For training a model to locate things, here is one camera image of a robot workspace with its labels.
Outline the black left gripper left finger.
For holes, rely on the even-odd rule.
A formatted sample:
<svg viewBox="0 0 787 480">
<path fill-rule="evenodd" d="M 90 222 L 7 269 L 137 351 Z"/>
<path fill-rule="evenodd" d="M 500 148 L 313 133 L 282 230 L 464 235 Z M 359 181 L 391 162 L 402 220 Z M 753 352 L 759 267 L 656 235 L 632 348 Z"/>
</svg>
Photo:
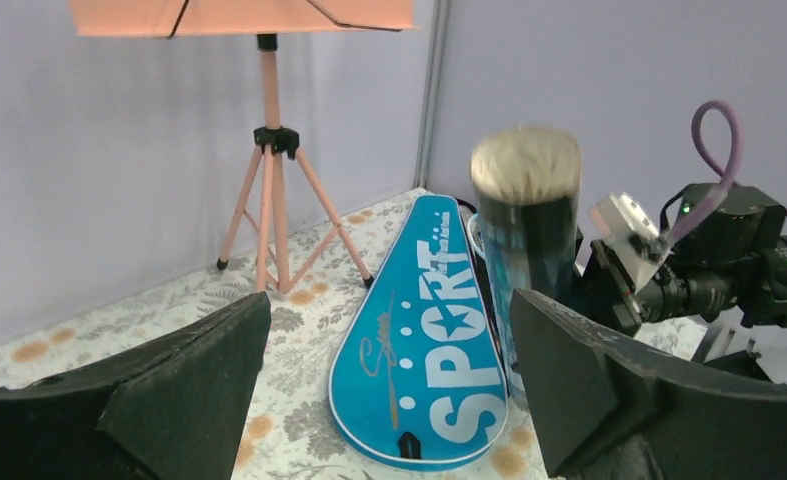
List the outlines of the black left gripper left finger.
<svg viewBox="0 0 787 480">
<path fill-rule="evenodd" d="M 248 295 L 137 347 L 0 388 L 0 479 L 228 479 L 271 326 Z"/>
</svg>

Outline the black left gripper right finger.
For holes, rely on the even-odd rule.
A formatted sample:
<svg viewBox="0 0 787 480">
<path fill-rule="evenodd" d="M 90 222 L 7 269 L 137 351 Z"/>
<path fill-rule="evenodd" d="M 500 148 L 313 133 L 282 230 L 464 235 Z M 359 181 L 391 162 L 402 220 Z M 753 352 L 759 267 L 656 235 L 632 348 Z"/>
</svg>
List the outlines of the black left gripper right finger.
<svg viewBox="0 0 787 480">
<path fill-rule="evenodd" d="M 693 363 L 536 291 L 510 322 L 550 476 L 787 479 L 787 386 Z"/>
</svg>

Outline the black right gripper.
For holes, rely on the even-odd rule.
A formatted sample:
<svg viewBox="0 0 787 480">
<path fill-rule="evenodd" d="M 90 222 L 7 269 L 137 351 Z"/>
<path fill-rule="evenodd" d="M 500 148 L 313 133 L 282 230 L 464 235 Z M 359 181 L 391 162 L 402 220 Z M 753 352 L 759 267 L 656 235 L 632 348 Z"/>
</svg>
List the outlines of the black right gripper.
<svg viewBox="0 0 787 480">
<path fill-rule="evenodd" d="M 590 242 L 591 255 L 575 279 L 575 307 L 594 321 L 624 335 L 635 335 L 642 322 L 618 258 L 602 240 Z"/>
</svg>

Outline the black shuttlecock tube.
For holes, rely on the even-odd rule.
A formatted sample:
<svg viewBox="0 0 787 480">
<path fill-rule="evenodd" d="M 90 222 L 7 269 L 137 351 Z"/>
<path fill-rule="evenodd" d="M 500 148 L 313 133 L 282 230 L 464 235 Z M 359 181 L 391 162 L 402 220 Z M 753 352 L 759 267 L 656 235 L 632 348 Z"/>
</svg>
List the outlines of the black shuttlecock tube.
<svg viewBox="0 0 787 480">
<path fill-rule="evenodd" d="M 471 156 L 498 341 L 510 397 L 521 408 L 527 405 L 517 358 L 523 343 L 512 334 L 511 298 L 521 288 L 570 301 L 581 165 L 576 138 L 545 126 L 489 135 Z"/>
</svg>

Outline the blue racket cover bag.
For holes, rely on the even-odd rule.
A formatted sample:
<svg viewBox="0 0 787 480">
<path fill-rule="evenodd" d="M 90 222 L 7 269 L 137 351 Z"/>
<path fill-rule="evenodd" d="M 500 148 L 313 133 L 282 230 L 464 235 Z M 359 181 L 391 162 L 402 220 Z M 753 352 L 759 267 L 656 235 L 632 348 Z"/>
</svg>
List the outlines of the blue racket cover bag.
<svg viewBox="0 0 787 480">
<path fill-rule="evenodd" d="M 506 386 L 458 204 L 422 195 L 335 356 L 334 422 L 377 462 L 451 470 L 502 432 Z"/>
</svg>

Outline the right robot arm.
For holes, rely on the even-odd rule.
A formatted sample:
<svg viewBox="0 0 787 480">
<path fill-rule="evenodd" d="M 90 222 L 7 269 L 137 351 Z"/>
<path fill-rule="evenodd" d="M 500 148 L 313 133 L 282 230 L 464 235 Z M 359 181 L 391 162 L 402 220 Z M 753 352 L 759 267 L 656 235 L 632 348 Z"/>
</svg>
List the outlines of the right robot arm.
<svg viewBox="0 0 787 480">
<path fill-rule="evenodd" d="M 581 311 L 628 336 L 679 317 L 712 322 L 732 308 L 743 312 L 746 327 L 787 328 L 786 218 L 786 208 L 758 188 L 735 185 L 637 292 L 616 254 L 594 240 L 576 283 Z"/>
</svg>

